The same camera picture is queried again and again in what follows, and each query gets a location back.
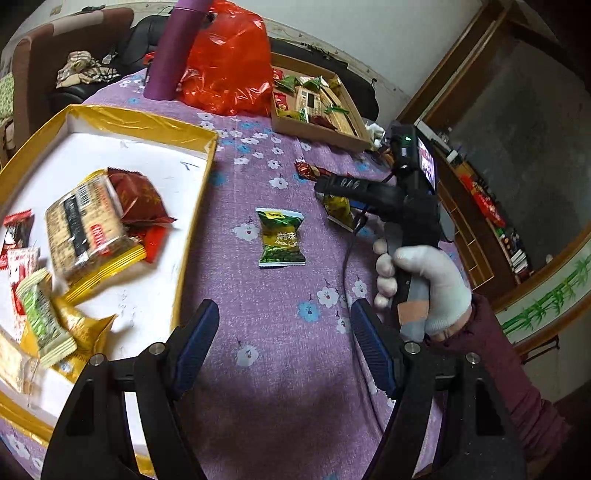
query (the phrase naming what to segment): black label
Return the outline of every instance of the black label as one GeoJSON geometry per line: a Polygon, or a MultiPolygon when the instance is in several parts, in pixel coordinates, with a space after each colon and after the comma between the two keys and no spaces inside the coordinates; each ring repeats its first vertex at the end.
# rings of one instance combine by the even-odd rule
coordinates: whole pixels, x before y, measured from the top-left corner
{"type": "Polygon", "coordinates": [[[75,196],[64,200],[64,210],[66,211],[70,237],[74,244],[74,252],[76,252],[76,256],[79,257],[87,252],[90,247],[84,232],[84,227],[82,226],[80,210],[78,209],[78,203],[76,202],[75,196]]]}

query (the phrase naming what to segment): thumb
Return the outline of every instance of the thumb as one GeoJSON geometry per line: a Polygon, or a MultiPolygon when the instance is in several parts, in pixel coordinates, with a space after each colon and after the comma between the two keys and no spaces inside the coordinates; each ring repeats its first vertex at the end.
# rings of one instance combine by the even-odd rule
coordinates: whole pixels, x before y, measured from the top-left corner
{"type": "Polygon", "coordinates": [[[450,283],[454,276],[461,280],[452,259],[441,250],[428,245],[398,248],[393,260],[403,270],[425,277],[432,283],[450,283]]]}

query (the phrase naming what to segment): metal screw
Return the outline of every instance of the metal screw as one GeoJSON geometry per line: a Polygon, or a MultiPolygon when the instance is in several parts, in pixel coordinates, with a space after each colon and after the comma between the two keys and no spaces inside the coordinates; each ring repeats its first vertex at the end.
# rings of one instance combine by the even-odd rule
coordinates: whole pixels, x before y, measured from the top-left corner
{"type": "Polygon", "coordinates": [[[150,345],[150,348],[148,348],[148,352],[150,352],[152,355],[160,355],[162,352],[164,352],[165,348],[166,346],[163,343],[153,343],[150,345]]]}
{"type": "Polygon", "coordinates": [[[104,360],[105,356],[102,353],[97,353],[96,355],[90,357],[88,363],[90,363],[94,367],[98,367],[104,360]]]}
{"type": "Polygon", "coordinates": [[[480,363],[480,355],[478,355],[477,353],[474,353],[474,352],[467,353],[466,360],[468,360],[468,363],[470,363],[472,365],[479,364],[480,363]]]}
{"type": "Polygon", "coordinates": [[[414,343],[414,342],[407,342],[404,344],[404,349],[410,353],[411,355],[416,355],[417,353],[419,353],[421,351],[421,347],[419,346],[418,343],[414,343]]]}

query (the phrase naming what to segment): camera screen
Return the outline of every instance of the camera screen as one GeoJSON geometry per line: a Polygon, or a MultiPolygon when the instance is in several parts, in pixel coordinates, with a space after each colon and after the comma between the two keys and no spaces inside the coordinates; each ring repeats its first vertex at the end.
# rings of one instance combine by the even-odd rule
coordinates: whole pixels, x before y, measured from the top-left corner
{"type": "Polygon", "coordinates": [[[435,185],[435,161],[420,138],[418,139],[418,153],[421,162],[421,170],[433,186],[433,189],[435,189],[437,187],[435,185]]]}

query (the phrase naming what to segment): table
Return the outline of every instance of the table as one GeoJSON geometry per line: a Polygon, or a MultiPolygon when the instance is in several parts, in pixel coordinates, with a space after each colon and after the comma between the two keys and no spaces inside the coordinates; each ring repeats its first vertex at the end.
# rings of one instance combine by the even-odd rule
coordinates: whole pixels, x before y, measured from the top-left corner
{"type": "MultiPolygon", "coordinates": [[[[275,134],[268,118],[221,117],[176,101],[148,100],[143,77],[126,77],[85,103],[173,117],[220,137],[182,306],[185,318],[203,299],[220,310],[220,328],[195,388],[178,405],[203,470],[210,480],[360,479],[379,433],[354,373],[346,302],[376,293],[371,245],[383,225],[373,218],[360,231],[343,291],[351,234],[327,220],[314,184],[296,175],[294,162],[370,179],[387,172],[364,154],[275,134]],[[304,214],[298,236],[305,267],[258,267],[256,207],[304,214]]],[[[442,247],[463,270],[455,247],[442,247]]],[[[385,426],[393,403],[371,380],[369,385],[385,426]]],[[[440,422],[434,407],[419,469],[433,458],[440,422]]],[[[43,450],[1,421],[0,434],[38,476],[43,450]]]]}

